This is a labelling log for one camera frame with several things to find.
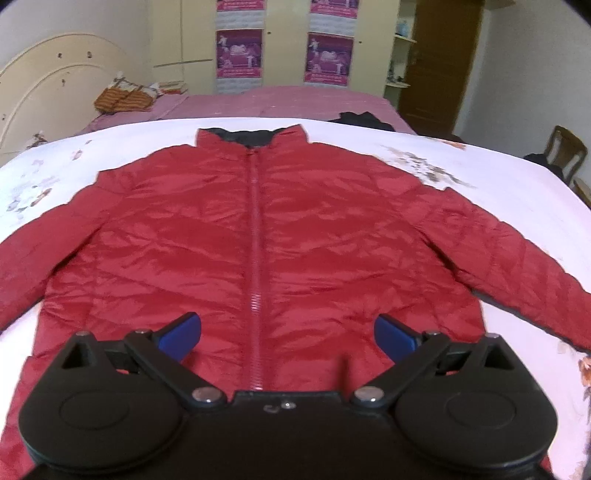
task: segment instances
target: jacket zipper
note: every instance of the jacket zipper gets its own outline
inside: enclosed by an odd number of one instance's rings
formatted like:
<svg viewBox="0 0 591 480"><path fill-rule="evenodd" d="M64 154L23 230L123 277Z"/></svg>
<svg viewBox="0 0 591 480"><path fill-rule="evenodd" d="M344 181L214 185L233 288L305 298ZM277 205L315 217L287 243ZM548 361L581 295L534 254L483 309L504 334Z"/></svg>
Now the jacket zipper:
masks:
<svg viewBox="0 0 591 480"><path fill-rule="evenodd" d="M249 365L248 388L263 390L264 368L262 361L262 218L260 209L261 186L259 183L259 149L254 148L248 153L249 158L249 197L251 227L251 277L249 288L250 336L248 339Z"/></svg>

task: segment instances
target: bed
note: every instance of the bed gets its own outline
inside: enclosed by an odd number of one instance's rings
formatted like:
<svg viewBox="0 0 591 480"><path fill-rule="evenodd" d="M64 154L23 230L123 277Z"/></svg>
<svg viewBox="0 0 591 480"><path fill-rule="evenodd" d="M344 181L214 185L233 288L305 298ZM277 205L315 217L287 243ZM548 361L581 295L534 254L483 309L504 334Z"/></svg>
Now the bed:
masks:
<svg viewBox="0 0 591 480"><path fill-rule="evenodd" d="M80 133L90 133L115 125L151 120L214 117L289 117L332 120L341 112L369 111L397 132L414 131L383 98L367 93L312 86L261 87L237 95L163 95L148 112L120 112L101 115Z"/></svg>
<svg viewBox="0 0 591 480"><path fill-rule="evenodd" d="M37 72L29 75L23 70L31 59L44 56L51 61ZM130 163L159 148L192 144L199 128L256 130L302 124L310 141L371 154L435 188L457 190L516 227L591 291L591 212L542 167L477 147L418 137L386 100L340 89L294 86L240 95L165 95L150 111L92 120L92 100L115 72L130 72L131 65L106 40L69 34L32 47L0 73L5 89L0 102L6 112L0 129L0 164L16 157L0 168L0 241L43 212L68 202L94 182L98 171ZM65 102L81 107L66 112ZM397 132L326 122L344 111L369 111ZM55 141L18 155L39 130ZM482 303L482 310L487 330L503 335L558 412L558 433L549 451L555 475L581 480L590 433L591 359L510 312L487 303ZM39 311L40 304L0 335L0 430L32 349Z"/></svg>

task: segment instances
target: red puffer jacket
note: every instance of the red puffer jacket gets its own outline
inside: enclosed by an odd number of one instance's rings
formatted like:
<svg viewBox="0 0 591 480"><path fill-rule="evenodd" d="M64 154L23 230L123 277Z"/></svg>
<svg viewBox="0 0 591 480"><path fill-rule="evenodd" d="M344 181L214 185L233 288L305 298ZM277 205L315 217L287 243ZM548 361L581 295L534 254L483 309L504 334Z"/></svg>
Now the red puffer jacket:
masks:
<svg viewBox="0 0 591 480"><path fill-rule="evenodd" d="M100 173L0 245L0 327L44 297L0 447L0 478L31 462L18 408L77 330L99 340L187 311L185 365L236 389L350 391L389 366L372 326L473 341L471 288L591 348L591 296L515 229L451 189L375 158L309 144L300 127L248 149L200 131Z"/></svg>

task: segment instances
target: jacket sleeve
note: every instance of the jacket sleeve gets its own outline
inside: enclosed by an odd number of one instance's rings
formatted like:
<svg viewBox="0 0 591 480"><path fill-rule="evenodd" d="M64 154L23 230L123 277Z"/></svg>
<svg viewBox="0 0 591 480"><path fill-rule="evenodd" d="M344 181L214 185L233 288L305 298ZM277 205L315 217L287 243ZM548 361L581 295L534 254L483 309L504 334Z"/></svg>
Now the jacket sleeve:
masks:
<svg viewBox="0 0 591 480"><path fill-rule="evenodd" d="M574 347L591 350L591 294L556 260L456 191L437 190L397 172L380 175L378 186L388 191L396 210L426 237L458 281Z"/></svg>
<svg viewBox="0 0 591 480"><path fill-rule="evenodd" d="M100 228L133 187L144 160L100 172L68 204L49 210L0 244L0 332L42 298L54 269Z"/></svg>

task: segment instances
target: poster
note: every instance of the poster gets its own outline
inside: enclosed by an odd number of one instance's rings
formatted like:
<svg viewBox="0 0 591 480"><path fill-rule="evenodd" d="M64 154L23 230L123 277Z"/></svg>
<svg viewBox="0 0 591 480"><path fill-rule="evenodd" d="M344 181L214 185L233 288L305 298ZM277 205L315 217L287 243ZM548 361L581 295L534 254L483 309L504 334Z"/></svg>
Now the poster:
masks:
<svg viewBox="0 0 591 480"><path fill-rule="evenodd" d="M217 0L217 30L263 28L265 0Z"/></svg>
<svg viewBox="0 0 591 480"><path fill-rule="evenodd" d="M262 30L219 30L216 41L218 93L262 85Z"/></svg>
<svg viewBox="0 0 591 480"><path fill-rule="evenodd" d="M310 12L333 17L357 18L359 0L312 0Z"/></svg>
<svg viewBox="0 0 591 480"><path fill-rule="evenodd" d="M337 35L308 34L304 82L309 85L346 87L353 54L353 39Z"/></svg>
<svg viewBox="0 0 591 480"><path fill-rule="evenodd" d="M310 31L354 37L359 0L311 0Z"/></svg>

